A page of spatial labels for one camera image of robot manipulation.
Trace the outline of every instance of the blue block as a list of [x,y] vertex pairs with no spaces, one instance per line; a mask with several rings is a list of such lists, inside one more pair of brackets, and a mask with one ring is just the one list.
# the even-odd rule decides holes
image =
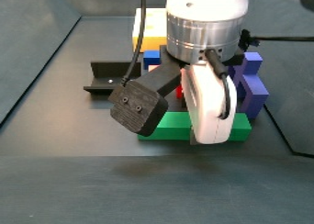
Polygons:
[[236,87],[236,95],[244,98],[239,112],[247,118],[255,118],[261,110],[268,92],[261,84],[257,71],[261,66],[261,57],[257,52],[247,52],[243,64],[229,67],[229,74]]
[[148,70],[148,65],[160,65],[159,50],[145,50],[143,53],[143,69]]

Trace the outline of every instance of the black cable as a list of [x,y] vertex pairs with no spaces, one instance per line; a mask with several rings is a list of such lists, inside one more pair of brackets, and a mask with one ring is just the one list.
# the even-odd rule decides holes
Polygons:
[[204,57],[212,66],[213,73],[215,73],[216,77],[221,80],[221,83],[223,83],[224,112],[220,114],[219,118],[225,119],[231,113],[231,93],[229,93],[229,86],[228,86],[228,82],[227,82],[228,68],[220,62],[220,59],[219,59],[219,56],[217,56],[215,50],[207,50],[204,52]]
[[312,42],[314,37],[252,37],[256,40]]
[[219,118],[225,119],[229,116],[231,113],[231,95],[229,95],[229,86],[227,81],[227,75],[220,75],[223,88],[224,88],[224,112],[220,114]]
[[125,86],[127,81],[129,80],[129,75],[133,71],[135,63],[139,59],[140,55],[140,49],[141,49],[141,39],[143,39],[143,31],[144,31],[144,20],[145,20],[145,0],[141,0],[141,24],[140,24],[140,32],[139,32],[139,38],[137,38],[137,44],[136,44],[136,49],[133,51],[132,55],[132,61],[131,64],[127,68],[127,73],[121,79],[121,85]]

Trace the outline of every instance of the black bracket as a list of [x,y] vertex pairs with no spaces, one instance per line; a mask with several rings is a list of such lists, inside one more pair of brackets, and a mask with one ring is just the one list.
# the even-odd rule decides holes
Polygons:
[[[109,95],[121,82],[129,62],[90,62],[93,82],[82,89],[92,95]],[[141,76],[141,62],[135,63],[131,79]]]

